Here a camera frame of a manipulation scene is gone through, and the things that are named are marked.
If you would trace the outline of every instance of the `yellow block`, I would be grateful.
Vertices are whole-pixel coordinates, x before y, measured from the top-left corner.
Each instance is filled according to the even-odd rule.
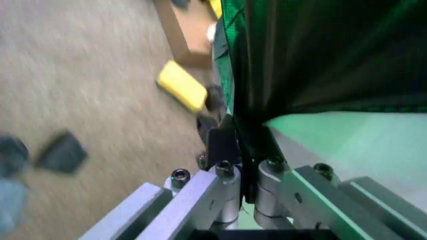
[[[223,14],[223,10],[221,9],[221,0],[209,0],[209,3],[216,17],[219,19]]]
[[[206,88],[173,60],[163,67],[157,83],[193,113],[202,110],[208,96]]]

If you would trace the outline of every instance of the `bolt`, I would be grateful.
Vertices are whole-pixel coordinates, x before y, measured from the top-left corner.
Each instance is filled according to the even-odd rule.
[[[328,164],[325,163],[316,163],[313,166],[313,169],[316,173],[322,175],[323,177],[325,177],[328,181],[332,180],[332,177],[334,175],[334,170],[332,169],[331,166],[329,166]]]
[[[175,169],[170,174],[170,181],[172,187],[182,189],[190,181],[190,172],[184,168]]]
[[[231,178],[234,176],[234,167],[227,160],[220,161],[216,163],[215,173],[222,178]]]
[[[197,158],[196,158],[196,161],[197,161],[197,165],[198,165],[198,168],[199,169],[201,169],[201,170],[205,170],[205,171],[207,171],[208,170],[208,156],[206,155],[206,153],[205,152],[203,152],[203,153],[200,153],[198,156],[197,156]]]
[[[278,156],[273,156],[267,159],[267,165],[274,171],[281,172],[285,170],[285,163],[283,159]]]

